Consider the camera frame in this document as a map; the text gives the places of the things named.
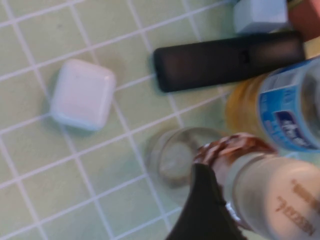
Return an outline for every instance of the bottle label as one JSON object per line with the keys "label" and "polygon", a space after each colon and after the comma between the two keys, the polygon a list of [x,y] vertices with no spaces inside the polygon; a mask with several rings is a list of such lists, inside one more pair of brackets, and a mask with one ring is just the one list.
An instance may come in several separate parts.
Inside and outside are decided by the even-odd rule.
{"label": "bottle label", "polygon": [[257,103],[260,123],[281,147],[299,152],[320,152],[320,143],[301,112],[304,78],[298,76],[314,60],[307,60],[271,74],[263,82]]}

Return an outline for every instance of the countertop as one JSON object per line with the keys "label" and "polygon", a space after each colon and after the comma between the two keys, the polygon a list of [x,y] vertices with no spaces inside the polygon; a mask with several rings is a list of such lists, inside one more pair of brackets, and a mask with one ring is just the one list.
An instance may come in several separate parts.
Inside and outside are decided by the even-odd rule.
{"label": "countertop", "polygon": [[[163,94],[150,56],[158,47],[234,37],[233,3],[0,1],[0,240],[165,238],[181,208],[148,177],[147,144],[181,127],[227,131],[233,85]],[[48,113],[70,58],[116,74],[110,116],[97,133],[59,125]]]}

